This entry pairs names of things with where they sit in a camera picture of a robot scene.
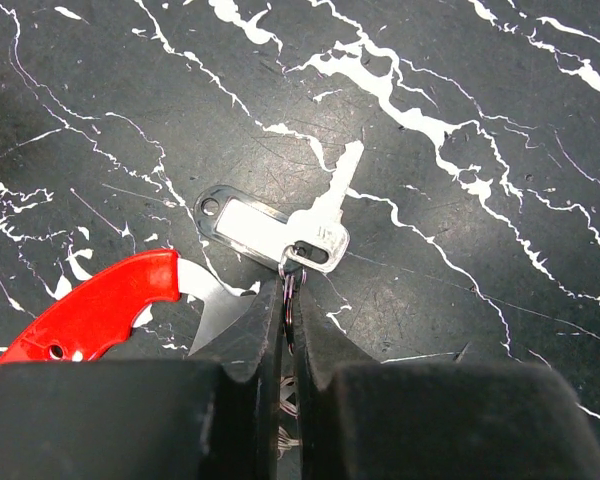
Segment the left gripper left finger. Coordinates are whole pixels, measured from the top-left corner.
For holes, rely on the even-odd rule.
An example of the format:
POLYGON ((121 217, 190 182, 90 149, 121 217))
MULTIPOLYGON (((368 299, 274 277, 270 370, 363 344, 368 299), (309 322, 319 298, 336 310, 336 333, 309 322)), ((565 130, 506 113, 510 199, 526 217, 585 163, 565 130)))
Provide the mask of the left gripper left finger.
POLYGON ((0 479, 272 479, 282 286, 182 360, 0 366, 0 479))

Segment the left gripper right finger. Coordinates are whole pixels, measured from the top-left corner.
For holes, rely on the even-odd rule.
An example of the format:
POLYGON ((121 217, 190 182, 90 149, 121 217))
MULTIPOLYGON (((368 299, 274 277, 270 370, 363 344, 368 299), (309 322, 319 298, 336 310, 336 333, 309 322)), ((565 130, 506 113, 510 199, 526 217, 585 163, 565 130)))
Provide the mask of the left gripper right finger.
POLYGON ((555 370, 381 363, 297 292, 305 479, 600 479, 600 445, 555 370))

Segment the red handled keyring holder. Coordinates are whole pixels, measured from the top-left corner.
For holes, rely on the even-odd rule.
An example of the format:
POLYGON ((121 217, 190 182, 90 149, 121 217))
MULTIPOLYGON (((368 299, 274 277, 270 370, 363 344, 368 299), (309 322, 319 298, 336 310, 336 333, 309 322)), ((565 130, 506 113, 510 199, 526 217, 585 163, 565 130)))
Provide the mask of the red handled keyring holder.
POLYGON ((173 250, 136 254, 55 302, 8 347, 0 357, 0 366, 113 361, 106 358, 106 353, 129 339, 142 310, 191 295, 202 302, 203 311, 186 359, 242 317, 261 287, 254 295, 237 296, 204 267, 173 250))

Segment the silver key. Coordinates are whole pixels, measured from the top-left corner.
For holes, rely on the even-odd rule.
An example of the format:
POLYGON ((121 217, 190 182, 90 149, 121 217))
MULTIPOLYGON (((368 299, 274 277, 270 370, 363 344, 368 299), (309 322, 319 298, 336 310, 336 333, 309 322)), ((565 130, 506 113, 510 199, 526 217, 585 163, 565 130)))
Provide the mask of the silver key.
POLYGON ((284 258, 321 273, 330 273, 338 266, 350 242, 349 231, 342 224, 341 207, 363 151, 360 140, 347 143, 336 162, 328 190, 316 197, 309 209, 296 210, 290 215, 284 227, 284 258), (319 263, 295 253, 298 242, 324 251, 326 260, 319 263))

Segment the black key tag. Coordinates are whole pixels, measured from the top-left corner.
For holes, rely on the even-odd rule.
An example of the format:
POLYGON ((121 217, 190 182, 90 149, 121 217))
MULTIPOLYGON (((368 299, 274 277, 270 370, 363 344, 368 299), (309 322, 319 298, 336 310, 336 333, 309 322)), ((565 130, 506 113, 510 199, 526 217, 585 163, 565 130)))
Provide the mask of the black key tag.
POLYGON ((193 210, 199 233, 272 270, 286 248, 288 216, 229 185, 215 185, 196 199, 193 210))

